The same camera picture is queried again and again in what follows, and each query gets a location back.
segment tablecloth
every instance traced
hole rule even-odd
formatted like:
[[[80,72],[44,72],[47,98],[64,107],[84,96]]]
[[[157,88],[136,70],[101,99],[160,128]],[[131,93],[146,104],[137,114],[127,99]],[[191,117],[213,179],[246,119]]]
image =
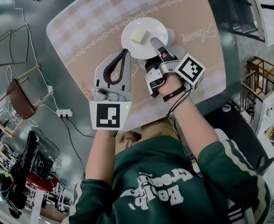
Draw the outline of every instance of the tablecloth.
[[[206,67],[205,78],[191,94],[198,103],[226,87],[224,59],[218,29],[208,0],[76,0],[47,27],[47,35],[58,56],[91,100],[97,66],[122,48],[125,26],[140,17],[152,17],[167,28],[167,46],[179,58],[191,54]],[[153,99],[144,81],[145,61],[132,58],[133,104],[124,131],[165,116],[162,97]],[[112,74],[117,79],[119,72]]]

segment black strap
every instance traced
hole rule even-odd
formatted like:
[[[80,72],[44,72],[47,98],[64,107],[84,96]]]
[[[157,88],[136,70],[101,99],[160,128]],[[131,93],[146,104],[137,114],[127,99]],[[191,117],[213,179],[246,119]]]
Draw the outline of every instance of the black strap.
[[[163,101],[166,102],[167,100],[169,100],[170,98],[180,94],[181,92],[185,91],[186,88],[182,85],[181,87],[179,87],[177,90],[175,90],[174,92],[170,93],[169,95],[166,95],[163,97]]]

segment person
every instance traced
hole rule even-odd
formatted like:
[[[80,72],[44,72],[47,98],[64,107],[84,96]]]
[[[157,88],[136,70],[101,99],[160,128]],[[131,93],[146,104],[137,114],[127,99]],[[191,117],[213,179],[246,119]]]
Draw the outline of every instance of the person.
[[[181,85],[171,74],[158,91],[165,96]],[[169,108],[179,98],[169,99]],[[229,215],[239,208],[263,223],[271,205],[269,189],[235,142],[219,140],[190,98],[173,114],[202,178],[165,119],[143,126],[140,140],[132,131],[115,139],[112,131],[97,130],[85,180],[75,186],[62,223],[230,223]]]
[[[16,163],[10,168],[9,172],[0,171],[1,195],[9,205],[10,214],[16,219],[22,214],[19,210],[23,209],[26,204],[26,177],[37,145],[36,135],[30,130],[26,147]]]

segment red object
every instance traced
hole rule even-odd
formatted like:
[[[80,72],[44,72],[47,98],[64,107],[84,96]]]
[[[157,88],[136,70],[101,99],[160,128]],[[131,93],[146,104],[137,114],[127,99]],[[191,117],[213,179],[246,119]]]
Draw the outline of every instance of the red object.
[[[32,172],[28,172],[26,181],[34,185],[39,190],[51,192],[53,188],[55,187],[55,185],[57,184],[58,179],[54,177],[52,179],[43,180],[38,175]]]

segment gray floor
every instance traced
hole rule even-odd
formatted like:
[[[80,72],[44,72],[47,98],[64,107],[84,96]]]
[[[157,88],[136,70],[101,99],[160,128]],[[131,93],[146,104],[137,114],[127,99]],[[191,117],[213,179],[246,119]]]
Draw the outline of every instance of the gray floor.
[[[53,86],[55,89],[54,96],[58,107],[60,109],[71,109],[74,113],[72,120],[76,123],[77,127],[83,133],[91,134],[93,131],[90,128],[88,101],[63,66],[46,36],[47,24],[73,1],[74,0],[41,0],[40,2],[34,2],[31,0],[16,0],[16,5],[17,7],[24,9],[26,21],[32,32],[38,62],[42,66],[41,70],[48,85]],[[245,58],[246,56],[256,54],[256,50],[248,52],[245,47],[245,45],[252,47],[250,42],[253,41],[244,40],[243,42],[242,38],[237,38],[237,40],[235,40],[235,37],[229,32],[229,30],[232,29],[232,25],[228,19],[228,12],[223,10],[225,1],[209,0],[209,2],[218,26],[222,44],[227,89],[223,93],[197,105],[203,114],[222,105],[239,89],[240,64],[242,65],[243,61],[247,59]],[[14,9],[14,0],[0,0],[0,36],[8,30],[16,29],[22,25],[24,25],[24,22],[22,21],[21,11]],[[25,29],[14,34],[12,38],[14,60],[22,60],[25,56],[25,41]],[[237,44],[241,54],[240,57],[238,56]],[[0,45],[0,62],[9,62],[8,40],[2,41],[2,44]],[[13,77],[18,77],[20,74],[34,66],[34,58],[30,47],[27,63],[12,66]],[[6,70],[7,67],[0,67],[0,97],[6,92],[8,86]],[[22,87],[29,99],[33,102],[38,98],[42,98],[47,93],[47,88],[38,72],[31,76],[30,80],[24,83]],[[47,100],[46,104],[55,109],[52,98]],[[33,119],[40,125],[40,129],[43,131],[44,135],[59,147],[60,155],[58,158],[63,160],[63,167],[61,170],[57,171],[57,177],[67,184],[68,189],[72,189],[74,184],[83,178],[83,170],[80,161],[70,144],[68,131],[65,125],[56,114],[52,113],[46,107],[42,107],[37,114],[33,116]],[[81,136],[72,127],[71,123],[67,122],[67,124],[71,131],[74,146],[85,166],[91,148],[92,138]],[[28,133],[32,127],[29,125],[28,121],[26,121],[22,128],[25,133]],[[23,138],[23,142],[25,142],[26,135],[23,131],[20,130],[18,134]],[[13,141],[8,141],[13,149],[18,152],[23,150],[18,138],[14,138]],[[47,141],[43,140],[41,142],[41,147],[47,149],[52,156],[56,155],[56,149]]]

